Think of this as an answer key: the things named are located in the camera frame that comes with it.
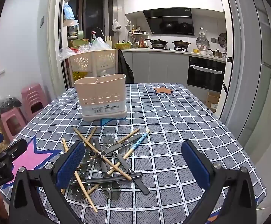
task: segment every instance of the oven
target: oven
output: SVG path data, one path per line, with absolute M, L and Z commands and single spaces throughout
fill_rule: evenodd
M 225 63 L 200 57 L 189 57 L 187 85 L 221 92 Z

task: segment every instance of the table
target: table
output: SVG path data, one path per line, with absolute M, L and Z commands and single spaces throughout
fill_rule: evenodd
M 140 128 L 141 133 L 150 129 L 148 137 L 127 159 L 134 171 L 142 171 L 142 181 L 150 194 L 143 195 L 134 182 L 122 181 L 120 198 L 110 201 L 98 188 L 90 195 L 98 209 L 95 214 L 87 200 L 77 202 L 66 190 L 67 201 L 84 223 L 182 222 L 204 193 L 181 155 L 181 143 L 188 139 L 212 162 L 219 162 L 224 168 L 245 166 L 251 176 L 257 203 L 265 198 L 266 188 L 244 149 L 227 127 L 182 84 L 127 84 L 126 92 L 128 120 L 111 121 L 98 127 L 93 137 L 102 142 L 106 135 L 120 139 L 136 128 Z M 63 149 L 62 137 L 70 146 L 80 140 L 72 127 L 88 135 L 94 126 L 100 126 L 98 120 L 83 121 L 78 106 L 76 90 L 70 88 L 47 105 L 17 139 L 29 141 L 36 135 L 38 150 Z M 54 162 L 59 155 L 50 161 Z M 114 156 L 109 159 L 117 161 Z M 91 178 L 103 176 L 98 166 L 93 166 L 88 175 Z M 2 192 L 7 199 L 10 198 L 11 188 Z M 214 211 L 220 209 L 226 193 L 227 189 L 224 189 Z M 42 189 L 40 196 L 49 217 L 57 221 Z

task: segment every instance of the gray cabinet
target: gray cabinet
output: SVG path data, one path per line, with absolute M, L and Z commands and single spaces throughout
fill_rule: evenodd
M 123 52 L 135 83 L 181 83 L 187 85 L 189 55 L 165 51 Z
M 149 52 L 133 52 L 134 83 L 149 83 Z
M 167 82 L 182 83 L 186 87 L 188 66 L 189 56 L 176 53 L 174 59 L 169 61 Z

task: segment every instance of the pink plastic stool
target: pink plastic stool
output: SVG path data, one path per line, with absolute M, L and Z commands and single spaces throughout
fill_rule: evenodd
M 10 120 L 12 117 L 15 117 L 17 119 L 19 126 L 16 127 L 14 125 L 14 128 L 12 128 L 12 125 L 10 123 L 7 123 L 7 121 Z M 16 134 L 18 134 L 26 126 L 26 121 L 19 108 L 13 108 L 1 114 L 1 120 L 10 141 L 12 141 L 15 138 Z
M 46 96 L 39 83 L 22 89 L 21 96 L 27 121 L 31 121 L 47 105 Z

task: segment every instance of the yellow basket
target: yellow basket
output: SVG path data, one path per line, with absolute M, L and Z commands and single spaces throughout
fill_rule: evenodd
M 119 43 L 115 44 L 116 49 L 130 49 L 131 43 Z

